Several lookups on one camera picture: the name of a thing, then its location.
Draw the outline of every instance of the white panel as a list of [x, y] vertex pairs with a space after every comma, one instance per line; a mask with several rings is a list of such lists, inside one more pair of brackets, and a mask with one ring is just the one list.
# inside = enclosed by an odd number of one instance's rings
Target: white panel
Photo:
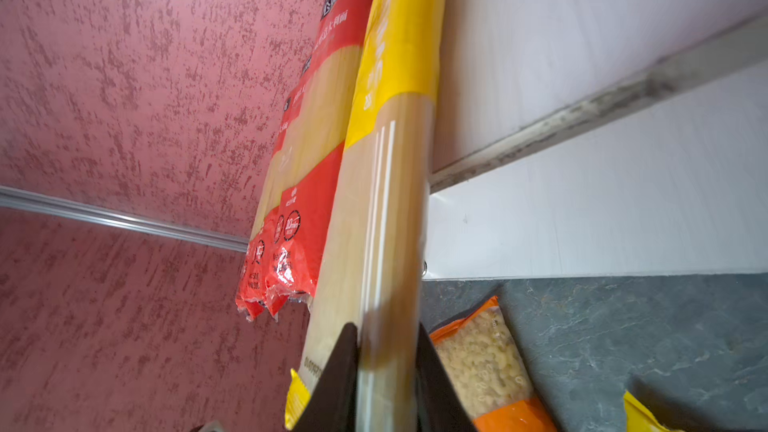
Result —
[[768, 270], [768, 62], [430, 197], [427, 278]]
[[435, 170], [768, 0], [447, 0]]

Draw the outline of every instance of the gray countertop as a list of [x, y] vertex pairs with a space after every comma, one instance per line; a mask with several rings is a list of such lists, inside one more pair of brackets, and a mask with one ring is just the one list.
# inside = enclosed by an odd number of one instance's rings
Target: gray countertop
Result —
[[627, 389], [686, 432], [768, 430], [768, 274], [424, 282], [422, 322], [494, 293], [562, 430], [625, 430]]

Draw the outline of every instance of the yellow package end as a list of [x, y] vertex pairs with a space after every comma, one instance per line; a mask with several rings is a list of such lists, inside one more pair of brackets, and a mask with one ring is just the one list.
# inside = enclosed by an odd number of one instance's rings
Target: yellow package end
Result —
[[290, 387], [286, 397], [286, 428], [293, 430], [304, 408], [310, 402], [310, 392], [295, 370], [290, 370]]
[[683, 432], [659, 424], [650, 410], [629, 392], [624, 393], [624, 408], [627, 411], [627, 432]]

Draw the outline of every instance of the red textured wallpaper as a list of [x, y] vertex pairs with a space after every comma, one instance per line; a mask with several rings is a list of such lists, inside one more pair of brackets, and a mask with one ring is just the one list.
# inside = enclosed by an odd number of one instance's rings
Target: red textured wallpaper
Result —
[[309, 314], [247, 323], [242, 261], [0, 208], [0, 430], [282, 430]]
[[321, 0], [0, 0], [0, 184], [247, 236]]

